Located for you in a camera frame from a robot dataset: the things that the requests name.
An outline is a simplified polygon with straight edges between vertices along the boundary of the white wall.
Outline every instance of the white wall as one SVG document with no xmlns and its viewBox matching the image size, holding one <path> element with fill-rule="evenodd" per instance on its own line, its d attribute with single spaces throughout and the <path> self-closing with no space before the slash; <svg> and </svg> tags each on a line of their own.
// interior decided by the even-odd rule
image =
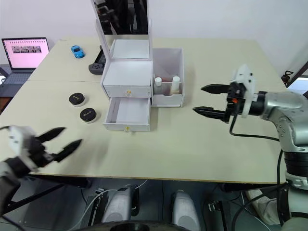
<svg viewBox="0 0 308 231">
<path fill-rule="evenodd" d="M 1 38 L 46 37 L 51 48 L 64 36 L 96 36 L 94 20 L 88 0 L 0 0 Z"/>
<path fill-rule="evenodd" d="M 308 60 L 307 0 L 149 0 L 154 37 L 256 40 L 279 75 Z M 95 35 L 89 0 L 0 0 L 0 37 Z M 3 47 L 0 63 L 5 62 Z"/>
</svg>

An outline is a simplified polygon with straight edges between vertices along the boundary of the table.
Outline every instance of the table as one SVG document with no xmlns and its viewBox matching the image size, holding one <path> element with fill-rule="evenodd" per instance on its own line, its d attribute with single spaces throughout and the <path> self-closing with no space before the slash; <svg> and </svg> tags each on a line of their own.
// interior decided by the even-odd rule
<svg viewBox="0 0 308 231">
<path fill-rule="evenodd" d="M 71 45 L 81 46 L 86 57 L 73 58 Z M 98 54 L 97 38 L 67 38 L 59 41 L 23 85 L 0 116 L 0 126 L 31 126 L 38 134 L 53 127 L 67 127 L 46 143 L 57 152 L 82 138 L 77 151 L 61 163 L 52 163 L 40 174 L 79 177 L 119 177 L 216 182 L 274 183 L 280 145 L 277 142 L 233 137 L 229 125 L 202 117 L 195 106 L 225 110 L 226 95 L 201 91 L 207 84 L 227 84 L 232 72 L 246 63 L 257 79 L 256 90 L 283 91 L 278 74 L 254 41 L 205 38 L 156 38 L 154 47 L 182 47 L 185 60 L 183 108 L 152 108 L 151 132 L 108 131 L 103 126 L 109 101 L 100 86 L 100 76 L 88 71 Z M 68 102 L 74 92 L 89 101 L 81 108 Z M 93 107 L 101 117 L 85 124 L 79 113 Z M 273 124 L 256 116 L 239 118 L 238 133 L 277 137 Z M 8 134 L 0 132 L 1 159 L 14 156 Z M 281 174 L 284 178 L 285 164 Z"/>
</svg>

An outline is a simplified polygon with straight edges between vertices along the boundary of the bottle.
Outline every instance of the bottle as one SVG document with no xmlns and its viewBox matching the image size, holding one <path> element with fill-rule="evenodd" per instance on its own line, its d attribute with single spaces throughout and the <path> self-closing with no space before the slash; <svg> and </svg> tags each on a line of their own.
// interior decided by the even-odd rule
<svg viewBox="0 0 308 231">
<path fill-rule="evenodd" d="M 172 84 L 170 88 L 170 95 L 176 95 L 180 93 L 180 77 L 174 76 L 172 78 Z"/>
<path fill-rule="evenodd" d="M 156 78 L 155 78 L 155 83 L 154 83 L 154 94 L 155 94 L 155 95 L 161 95 L 161 94 L 163 94 L 163 89 L 162 89 L 162 78 L 161 78 L 161 77 L 156 77 Z"/>
</svg>

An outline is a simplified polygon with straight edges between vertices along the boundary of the small jar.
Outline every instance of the small jar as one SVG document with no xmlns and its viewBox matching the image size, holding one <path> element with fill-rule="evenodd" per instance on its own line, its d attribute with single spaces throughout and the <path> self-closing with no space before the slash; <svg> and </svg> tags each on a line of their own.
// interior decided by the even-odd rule
<svg viewBox="0 0 308 231">
<path fill-rule="evenodd" d="M 72 94 L 68 100 L 74 107 L 81 107 L 85 104 L 85 97 L 81 93 Z"/>
<path fill-rule="evenodd" d="M 93 108 L 86 108 L 80 112 L 80 119 L 87 124 L 91 124 L 96 121 L 98 115 Z"/>
</svg>

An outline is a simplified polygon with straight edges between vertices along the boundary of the black lid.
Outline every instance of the black lid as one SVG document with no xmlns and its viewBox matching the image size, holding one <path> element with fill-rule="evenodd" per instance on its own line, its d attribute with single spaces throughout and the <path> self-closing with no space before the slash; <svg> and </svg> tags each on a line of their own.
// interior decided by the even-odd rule
<svg viewBox="0 0 308 231">
<path fill-rule="evenodd" d="M 80 118 L 85 122 L 90 122 L 96 117 L 96 111 L 93 108 L 86 108 L 80 112 Z"/>
<path fill-rule="evenodd" d="M 71 102 L 72 105 L 78 105 L 85 100 L 85 97 L 81 93 L 74 93 L 69 97 L 68 100 Z"/>
</svg>

